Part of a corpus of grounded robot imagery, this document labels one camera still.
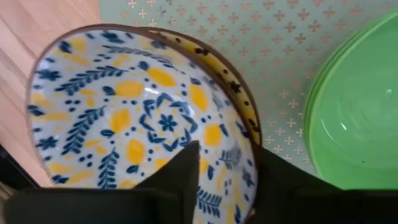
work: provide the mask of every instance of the light green placemat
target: light green placemat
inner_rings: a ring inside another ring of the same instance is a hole
[[[398,1],[99,0],[103,22],[183,32],[218,49],[259,107],[264,147],[314,174],[302,109],[314,72],[354,31]]]

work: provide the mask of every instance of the blue leaf pattern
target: blue leaf pattern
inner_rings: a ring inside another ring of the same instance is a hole
[[[68,83],[61,84],[55,91],[66,91],[68,95],[73,96],[80,88],[85,87],[88,83],[99,78],[120,77],[126,70],[120,70],[113,66],[97,67],[97,70],[87,70],[86,73],[79,73],[75,78],[69,79]]]
[[[241,157],[242,150],[239,148],[238,144],[235,144],[230,150],[223,150],[219,160],[224,161],[228,170],[233,170],[233,168],[239,164]]]
[[[235,205],[235,223],[239,224],[241,223],[241,209],[239,208],[238,205]]]
[[[62,175],[55,175],[52,177],[52,180],[55,184],[66,184],[69,180],[69,177],[64,177]]]
[[[107,40],[111,43],[117,43],[117,44],[122,44],[124,43],[123,40],[121,40],[117,34],[113,32],[109,32],[108,30],[104,30],[104,32],[101,34],[101,36],[107,38]]]
[[[114,132],[110,129],[104,129],[101,131],[101,135],[110,138],[114,135]]]
[[[197,192],[197,205],[203,213],[209,213],[215,217],[220,217],[220,203],[222,196],[208,193],[198,187]]]
[[[209,178],[209,180],[213,179],[213,175],[214,175],[214,168],[209,165],[209,168],[207,169],[207,177]]]
[[[104,86],[104,87],[102,87],[102,90],[105,92],[105,95],[107,95],[107,96],[114,96],[114,95],[116,95],[116,92],[113,90],[112,87]]]
[[[139,123],[142,125],[142,127],[144,127],[145,129],[149,130],[149,131],[155,131],[155,129],[153,127],[151,127],[149,124],[145,123],[145,119],[147,118],[146,114],[141,115],[141,117],[139,118]]]
[[[41,70],[35,71],[35,73],[39,74],[39,78],[44,79],[44,80],[50,80],[50,81],[55,81],[58,78],[62,77],[61,75],[59,75],[60,72],[51,71],[49,69],[41,69]]]
[[[42,116],[45,113],[36,105],[28,105],[27,110],[34,116]]]
[[[104,107],[85,110],[83,114],[78,116],[80,120],[73,124],[72,129],[68,131],[67,144],[64,145],[61,155],[68,154],[69,152],[76,154],[81,152],[80,149],[85,141],[84,136],[86,136],[86,132],[90,129],[94,121],[104,116]]]
[[[190,133],[194,133],[197,129],[198,129],[198,124],[189,116],[185,115],[185,114],[181,114],[181,116],[188,122],[191,124],[191,128],[189,129]]]
[[[170,146],[166,143],[163,143],[162,145],[167,151],[172,152],[178,146],[178,139],[174,140],[174,142]]]
[[[220,129],[222,130],[224,135],[228,137],[228,131],[225,128],[225,124],[220,124]]]
[[[111,153],[102,158],[101,165],[98,167],[101,173],[98,176],[99,181],[97,186],[101,189],[115,189],[117,187],[114,170],[120,156],[114,150],[115,148],[112,149]]]
[[[138,165],[132,165],[132,166],[129,166],[129,168],[127,168],[126,172],[128,174],[136,174],[138,172],[138,168],[139,168]]]
[[[50,136],[47,139],[40,139],[39,143],[36,144],[36,147],[41,147],[42,150],[46,150],[51,147],[56,147],[57,142],[58,142],[58,139],[55,139],[53,136]]]
[[[143,55],[145,57],[150,57],[160,63],[163,63],[163,65],[166,67],[174,68],[174,66],[171,64],[169,59],[162,57],[162,56],[154,55],[150,52],[146,52],[146,51],[139,50],[139,49],[131,49],[129,47],[118,47],[118,46],[112,46],[112,45],[102,45],[102,46],[106,49],[109,49],[108,53],[110,53],[110,54],[125,53],[125,54]]]
[[[156,143],[156,144],[158,144],[158,143],[164,142],[164,141],[166,140],[166,138],[156,138],[156,137],[154,137],[154,136],[152,135],[152,133],[151,133],[150,131],[148,131],[148,140],[149,140],[149,142],[151,142],[151,143]]]

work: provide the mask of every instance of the bowl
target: bowl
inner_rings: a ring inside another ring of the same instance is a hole
[[[253,203],[250,133],[212,71],[168,40],[101,24],[51,43],[27,92],[32,141],[55,184],[128,189],[201,145],[195,219],[230,223]]]

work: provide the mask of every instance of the green plate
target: green plate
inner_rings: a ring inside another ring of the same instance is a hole
[[[311,85],[310,92],[308,93],[307,100],[304,106],[304,138],[307,140],[308,127],[311,118],[311,108],[313,106],[314,99],[320,89],[324,79],[326,78],[330,69],[335,65],[336,61],[341,58],[341,56],[355,43],[362,35],[366,34],[372,27],[380,23],[381,20],[377,20],[369,23],[364,29],[358,31],[355,35],[349,38],[345,43],[338,47],[328,58],[328,60],[323,64],[321,69],[319,69],[318,76]]]
[[[396,27],[393,14],[361,36],[313,102],[309,153],[321,177],[342,189],[398,189]]]

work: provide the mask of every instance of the black object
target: black object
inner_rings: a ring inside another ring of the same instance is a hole
[[[192,223],[199,174],[193,141],[132,190],[39,189],[5,204],[7,224]]]
[[[0,145],[0,181],[15,190],[37,189],[39,185]]]

